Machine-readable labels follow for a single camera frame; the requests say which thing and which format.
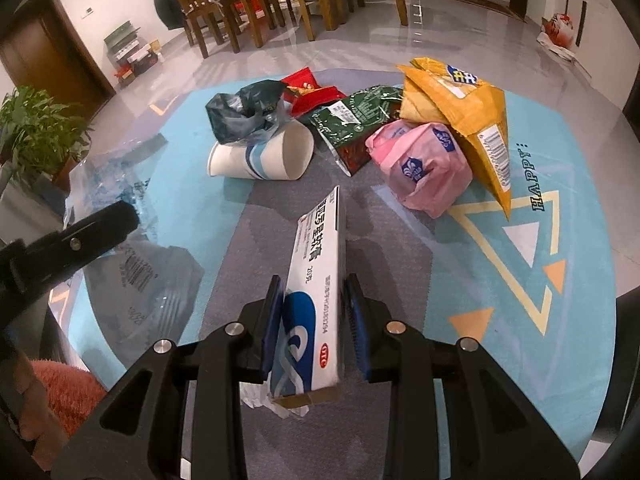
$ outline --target white triangle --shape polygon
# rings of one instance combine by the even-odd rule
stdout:
[[[529,264],[529,267],[533,267],[533,258],[536,256],[539,228],[540,222],[503,227],[509,240],[516,246],[516,249]]]

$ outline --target yellow snack bag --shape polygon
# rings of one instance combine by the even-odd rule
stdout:
[[[449,120],[418,85],[404,78],[404,93],[400,107],[400,118],[414,123],[449,124]]]
[[[504,92],[430,58],[412,63],[420,68],[398,68],[447,118],[473,174],[495,196],[509,219],[511,175]]]

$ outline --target silver screw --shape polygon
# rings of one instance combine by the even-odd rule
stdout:
[[[69,240],[69,247],[71,247],[72,251],[79,251],[82,248],[82,242],[80,241],[80,238],[71,238],[71,240]]]
[[[406,330],[406,325],[402,321],[389,321],[386,324],[386,331],[390,334],[401,334]]]
[[[476,350],[478,350],[478,341],[476,341],[472,337],[463,337],[460,340],[460,348],[462,348],[465,352],[475,352]]]
[[[225,332],[228,335],[240,335],[242,332],[244,332],[244,325],[242,323],[229,323],[227,326],[225,326]]]
[[[168,339],[161,339],[160,341],[156,341],[156,344],[154,345],[154,351],[157,354],[166,354],[169,350],[171,350],[173,346],[174,344],[171,343],[171,341],[169,341]]]

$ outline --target red oval otc logo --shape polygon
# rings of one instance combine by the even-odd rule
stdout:
[[[320,349],[320,367],[326,368],[326,364],[329,362],[329,345],[324,343]]]

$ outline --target pink wrapper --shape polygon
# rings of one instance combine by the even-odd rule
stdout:
[[[367,139],[371,158],[398,201],[437,218],[464,192],[473,175],[449,129],[394,121]]]

